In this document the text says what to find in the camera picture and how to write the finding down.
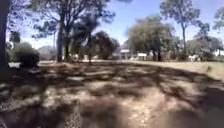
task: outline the blue sky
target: blue sky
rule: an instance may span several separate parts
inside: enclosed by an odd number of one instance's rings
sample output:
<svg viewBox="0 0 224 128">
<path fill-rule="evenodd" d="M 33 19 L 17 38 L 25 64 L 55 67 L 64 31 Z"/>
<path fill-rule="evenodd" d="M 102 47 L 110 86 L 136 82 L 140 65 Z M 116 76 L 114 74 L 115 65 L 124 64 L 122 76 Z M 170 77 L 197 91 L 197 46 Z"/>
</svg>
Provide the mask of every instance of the blue sky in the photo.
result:
<svg viewBox="0 0 224 128">
<path fill-rule="evenodd" d="M 97 31 L 104 30 L 111 37 L 116 38 L 123 44 L 127 39 L 126 33 L 128 28 L 136 23 L 136 19 L 160 13 L 159 5 L 161 1 L 162 0 L 133 0 L 133 2 L 129 4 L 113 1 L 109 4 L 108 8 L 116 13 L 114 21 L 111 24 L 102 23 Z M 215 12 L 220 7 L 224 6 L 224 0 L 193 0 L 193 4 L 195 8 L 201 10 L 200 20 L 208 22 L 213 26 Z M 171 23 L 176 29 L 175 35 L 182 38 L 179 25 L 173 20 L 168 20 L 166 22 Z M 189 27 L 186 34 L 187 39 L 192 39 L 197 32 L 198 28 Z M 224 37 L 224 32 L 222 34 L 211 30 L 210 35 L 221 38 Z M 43 45 L 53 45 L 52 37 L 36 41 L 26 36 L 24 41 L 33 42 L 32 45 L 35 48 L 39 48 Z"/>
</svg>

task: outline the tree trunk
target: tree trunk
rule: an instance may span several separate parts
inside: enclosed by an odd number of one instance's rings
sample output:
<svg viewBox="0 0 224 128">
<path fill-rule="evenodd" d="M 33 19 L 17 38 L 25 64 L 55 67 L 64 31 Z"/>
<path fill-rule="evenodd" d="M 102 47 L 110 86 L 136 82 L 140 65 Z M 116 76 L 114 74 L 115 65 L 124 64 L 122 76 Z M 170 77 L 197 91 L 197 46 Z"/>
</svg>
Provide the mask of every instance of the tree trunk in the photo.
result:
<svg viewBox="0 0 224 128">
<path fill-rule="evenodd" d="M 62 61 L 64 20 L 65 20 L 65 13 L 64 11 L 62 11 L 60 14 L 60 24 L 59 24 L 59 31 L 58 31 L 58 38 L 57 38 L 57 62 Z"/>
<path fill-rule="evenodd" d="M 153 61 L 156 61 L 156 51 L 155 50 L 152 50 L 152 58 L 153 58 Z"/>
<path fill-rule="evenodd" d="M 182 36 L 183 36 L 183 43 L 184 43 L 184 50 L 183 50 L 183 59 L 185 60 L 187 57 L 187 47 L 186 47 L 186 28 L 183 24 L 181 24 L 182 27 Z"/>
<path fill-rule="evenodd" d="M 5 40 L 9 0 L 2 0 L 0 3 L 0 81 L 2 81 L 10 76 Z"/>
<path fill-rule="evenodd" d="M 158 61 L 162 61 L 161 48 L 158 49 Z"/>
<path fill-rule="evenodd" d="M 89 65 L 92 64 L 91 60 L 92 60 L 92 38 L 91 38 L 91 33 L 89 33 L 89 37 L 88 37 L 88 59 L 89 59 Z"/>
<path fill-rule="evenodd" d="M 68 33 L 66 33 L 65 35 L 65 52 L 64 52 L 64 56 L 65 56 L 65 61 L 69 61 L 69 38 L 68 38 Z"/>
</svg>

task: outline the palm tree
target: palm tree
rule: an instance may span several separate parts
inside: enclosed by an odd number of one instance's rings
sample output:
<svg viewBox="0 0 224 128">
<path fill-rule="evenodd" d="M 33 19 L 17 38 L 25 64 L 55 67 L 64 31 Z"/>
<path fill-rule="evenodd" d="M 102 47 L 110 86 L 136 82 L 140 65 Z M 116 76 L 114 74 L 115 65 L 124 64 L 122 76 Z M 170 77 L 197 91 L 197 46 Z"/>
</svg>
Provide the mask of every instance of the palm tree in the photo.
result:
<svg viewBox="0 0 224 128">
<path fill-rule="evenodd" d="M 9 11 L 9 0 L 0 2 L 0 80 L 7 78 L 8 62 L 6 57 L 6 24 Z"/>
</svg>

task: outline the field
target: field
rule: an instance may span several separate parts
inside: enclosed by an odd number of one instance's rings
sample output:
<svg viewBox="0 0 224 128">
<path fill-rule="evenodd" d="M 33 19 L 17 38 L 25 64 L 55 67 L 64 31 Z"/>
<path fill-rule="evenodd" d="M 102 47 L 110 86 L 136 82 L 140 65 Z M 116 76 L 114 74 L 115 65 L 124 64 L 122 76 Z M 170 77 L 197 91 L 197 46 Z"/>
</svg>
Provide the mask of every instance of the field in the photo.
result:
<svg viewBox="0 0 224 128">
<path fill-rule="evenodd" d="M 0 117 L 8 128 L 224 126 L 222 63 L 42 64 L 12 71 L 13 80 L 0 84 Z"/>
</svg>

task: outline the bush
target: bush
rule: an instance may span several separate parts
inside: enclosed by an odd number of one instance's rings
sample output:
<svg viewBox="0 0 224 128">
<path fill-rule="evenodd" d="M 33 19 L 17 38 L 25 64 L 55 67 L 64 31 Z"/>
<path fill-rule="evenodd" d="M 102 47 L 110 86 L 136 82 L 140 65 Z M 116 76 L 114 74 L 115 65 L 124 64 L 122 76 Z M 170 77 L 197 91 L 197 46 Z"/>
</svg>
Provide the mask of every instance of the bush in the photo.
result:
<svg viewBox="0 0 224 128">
<path fill-rule="evenodd" d="M 12 50 L 12 59 L 14 62 L 20 62 L 21 67 L 36 67 L 39 62 L 39 53 L 28 43 L 16 45 Z"/>
</svg>

